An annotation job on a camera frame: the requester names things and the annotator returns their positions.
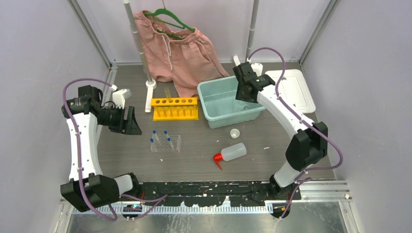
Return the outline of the small white cup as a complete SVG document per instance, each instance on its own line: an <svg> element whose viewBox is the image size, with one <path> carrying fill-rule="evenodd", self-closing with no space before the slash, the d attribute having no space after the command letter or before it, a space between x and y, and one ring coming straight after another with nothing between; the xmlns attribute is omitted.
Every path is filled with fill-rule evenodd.
<svg viewBox="0 0 412 233"><path fill-rule="evenodd" d="M240 136L240 131L238 129L232 129L230 131L230 137L232 139L237 139Z"/></svg>

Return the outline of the clear test tube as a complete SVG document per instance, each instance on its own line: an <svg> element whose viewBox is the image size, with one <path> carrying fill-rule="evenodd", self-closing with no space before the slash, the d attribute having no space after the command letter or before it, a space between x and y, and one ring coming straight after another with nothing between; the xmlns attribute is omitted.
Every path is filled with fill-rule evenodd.
<svg viewBox="0 0 412 233"><path fill-rule="evenodd" d="M164 88L164 91L165 91L165 95L166 95L167 101L168 101L169 103L171 103L171 102L172 102L172 97L171 97L170 90L166 87L166 88Z"/></svg>

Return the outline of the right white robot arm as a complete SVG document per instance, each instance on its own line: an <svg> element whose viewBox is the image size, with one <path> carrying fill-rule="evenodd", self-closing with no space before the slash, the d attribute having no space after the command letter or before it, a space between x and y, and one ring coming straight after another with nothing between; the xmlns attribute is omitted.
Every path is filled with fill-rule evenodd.
<svg viewBox="0 0 412 233"><path fill-rule="evenodd" d="M283 126L291 141L285 152L286 162L268 184L269 194L284 198L298 176L327 155L328 134L325 123L315 123L296 108L289 106L278 91L278 84L267 74L258 76L249 62L233 68L238 87L235 98L264 106Z"/></svg>

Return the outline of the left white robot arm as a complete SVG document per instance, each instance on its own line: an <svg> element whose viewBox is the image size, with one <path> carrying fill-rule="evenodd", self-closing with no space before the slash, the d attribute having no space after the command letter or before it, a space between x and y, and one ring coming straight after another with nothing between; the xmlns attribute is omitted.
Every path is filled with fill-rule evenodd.
<svg viewBox="0 0 412 233"><path fill-rule="evenodd" d="M142 188L130 172L114 178L103 175L97 153L97 127L107 126L113 133L141 135L135 108L107 107L102 90L90 85L78 88L78 97L62 106L71 141L69 181L60 186L60 192L79 212L115 203L124 194L137 200Z"/></svg>

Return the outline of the white rack foot right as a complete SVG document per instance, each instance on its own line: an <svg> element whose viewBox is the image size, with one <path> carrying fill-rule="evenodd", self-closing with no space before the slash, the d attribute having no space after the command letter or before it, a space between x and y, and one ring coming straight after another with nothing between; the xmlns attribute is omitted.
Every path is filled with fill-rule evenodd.
<svg viewBox="0 0 412 233"><path fill-rule="evenodd" d="M232 58L233 58L233 64L235 67L241 64L240 59L237 55L234 55Z"/></svg>

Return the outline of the teal plastic bin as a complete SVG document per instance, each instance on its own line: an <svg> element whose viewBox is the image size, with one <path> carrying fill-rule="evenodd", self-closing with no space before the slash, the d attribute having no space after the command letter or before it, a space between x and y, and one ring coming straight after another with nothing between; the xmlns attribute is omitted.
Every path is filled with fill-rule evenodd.
<svg viewBox="0 0 412 233"><path fill-rule="evenodd" d="M265 107L258 103L235 99L238 81L235 76L201 82L197 86L204 116L210 128L220 128L255 120ZM251 109L243 111L242 107Z"/></svg>

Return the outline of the clear acrylic tube rack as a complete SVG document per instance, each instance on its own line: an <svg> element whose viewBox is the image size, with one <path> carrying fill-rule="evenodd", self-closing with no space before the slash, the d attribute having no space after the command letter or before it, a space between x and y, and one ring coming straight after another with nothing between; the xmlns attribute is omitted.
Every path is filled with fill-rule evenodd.
<svg viewBox="0 0 412 233"><path fill-rule="evenodd" d="M170 136L174 144L174 150L172 150L171 147L169 146L165 135L159 135L158 137L159 137L160 143L155 143L157 147L157 152L169 153L169 152L180 152L181 151L182 138L180 135Z"/></svg>

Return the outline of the white bin lid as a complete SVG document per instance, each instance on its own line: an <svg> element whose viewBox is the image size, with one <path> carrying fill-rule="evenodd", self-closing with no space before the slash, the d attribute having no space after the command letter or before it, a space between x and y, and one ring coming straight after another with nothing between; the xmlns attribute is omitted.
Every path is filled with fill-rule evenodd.
<svg viewBox="0 0 412 233"><path fill-rule="evenodd" d="M279 93L288 105L293 105L303 114L311 114L316 110L304 75L298 69L285 70L279 85Z"/></svg>

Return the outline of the left metal rack pole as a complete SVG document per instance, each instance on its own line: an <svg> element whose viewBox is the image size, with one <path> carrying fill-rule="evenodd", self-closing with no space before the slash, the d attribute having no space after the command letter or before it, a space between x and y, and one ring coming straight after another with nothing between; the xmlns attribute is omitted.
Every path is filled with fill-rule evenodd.
<svg viewBox="0 0 412 233"><path fill-rule="evenodd" d="M127 18L129 20L129 23L130 23L130 28L131 28L134 44L135 44L135 46L137 48L137 51L140 55L141 62L142 62L143 68L144 68L144 73L146 74L146 79L147 79L146 87L147 88L150 87L150 88L155 89L156 88L156 81L151 77L149 69L148 69L147 60L146 60L146 57L145 57L145 54L144 54L144 51L143 51L143 47L142 47L142 44L141 44L141 41L140 41L140 37L139 37L137 26L136 26L136 23L135 23L134 14L133 14L132 9L131 9L130 1L129 0L123 0L122 2L123 2L123 5L124 5L126 14L127 14Z"/></svg>

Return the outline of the metal rack pole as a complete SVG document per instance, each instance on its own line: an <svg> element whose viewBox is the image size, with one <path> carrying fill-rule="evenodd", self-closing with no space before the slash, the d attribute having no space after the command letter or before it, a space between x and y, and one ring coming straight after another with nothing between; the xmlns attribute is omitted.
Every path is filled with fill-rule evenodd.
<svg viewBox="0 0 412 233"><path fill-rule="evenodd" d="M247 41L247 47L246 47L246 53L245 53L245 60L247 60L249 55L251 54L251 48L252 48L253 41L254 41L255 27L256 27L256 21L257 21L257 16L258 16L258 7L259 7L259 0L254 0L251 21L249 25L249 34L248 34L248 41Z"/></svg>
<svg viewBox="0 0 412 233"><path fill-rule="evenodd" d="M140 37L139 37L137 26L136 26L136 23L135 23L134 14L133 14L132 9L131 9L130 1L129 0L123 0L122 2L123 2L123 5L124 5L126 14L127 14L127 18L129 20L129 23L130 23L130 28L131 28L134 44L135 44L135 46L137 48L137 51L140 55L141 62L142 62L143 68L144 68L144 73L146 74L146 79L147 79L146 87L147 88L150 87L150 88L155 89L156 88L156 81L151 77L149 69L148 69L147 60L146 60L146 57L145 57L145 54L144 54L144 51L143 51L143 47L142 47L142 44L141 44L141 41L140 41Z"/></svg>

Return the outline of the yellow test tube rack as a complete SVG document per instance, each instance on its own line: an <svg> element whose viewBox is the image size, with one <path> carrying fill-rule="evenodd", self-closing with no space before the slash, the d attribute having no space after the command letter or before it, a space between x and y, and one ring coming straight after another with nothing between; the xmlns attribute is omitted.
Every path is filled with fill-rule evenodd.
<svg viewBox="0 0 412 233"><path fill-rule="evenodd" d="M198 120L199 106L196 97L155 98L151 100L153 121Z"/></svg>

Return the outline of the right metal rack pole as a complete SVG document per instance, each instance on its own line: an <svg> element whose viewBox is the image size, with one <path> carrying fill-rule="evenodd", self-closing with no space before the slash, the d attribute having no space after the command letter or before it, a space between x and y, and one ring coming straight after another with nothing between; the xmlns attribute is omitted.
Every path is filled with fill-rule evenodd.
<svg viewBox="0 0 412 233"><path fill-rule="evenodd" d="M258 16L258 7L259 7L259 0L254 0L251 21L249 25L249 34L248 34L248 41L247 41L247 47L246 47L246 53L245 53L245 60L247 60L249 55L251 54L251 48L252 48L253 41L254 41L255 27L256 27L256 21L257 21L257 16Z"/></svg>

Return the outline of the pink shorts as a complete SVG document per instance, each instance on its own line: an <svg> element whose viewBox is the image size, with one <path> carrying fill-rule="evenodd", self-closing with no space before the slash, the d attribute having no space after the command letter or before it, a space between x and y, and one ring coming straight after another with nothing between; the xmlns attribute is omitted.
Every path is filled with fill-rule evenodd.
<svg viewBox="0 0 412 233"><path fill-rule="evenodd" d="M228 76L207 36L198 29L174 32L148 13L135 13L134 21L154 80L173 82L180 97L193 97L199 83Z"/></svg>

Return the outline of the white wash bottle red cap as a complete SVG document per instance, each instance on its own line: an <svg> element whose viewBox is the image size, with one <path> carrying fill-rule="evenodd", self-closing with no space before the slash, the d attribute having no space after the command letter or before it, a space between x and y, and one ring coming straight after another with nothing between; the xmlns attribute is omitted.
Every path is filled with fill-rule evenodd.
<svg viewBox="0 0 412 233"><path fill-rule="evenodd" d="M217 153L213 156L213 160L220 170L220 161L231 161L247 154L247 149L243 143L238 143L230 147L223 148L220 153Z"/></svg>

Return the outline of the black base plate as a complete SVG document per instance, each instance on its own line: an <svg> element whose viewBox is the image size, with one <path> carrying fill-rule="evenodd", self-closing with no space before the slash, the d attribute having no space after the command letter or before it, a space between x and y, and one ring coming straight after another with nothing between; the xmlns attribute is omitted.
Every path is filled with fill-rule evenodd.
<svg viewBox="0 0 412 233"><path fill-rule="evenodd" d="M144 200L166 195L159 205L168 207L218 207L225 199L231 207L253 207L263 206L265 201L288 201L296 186L275 188L267 181L143 182L127 194Z"/></svg>

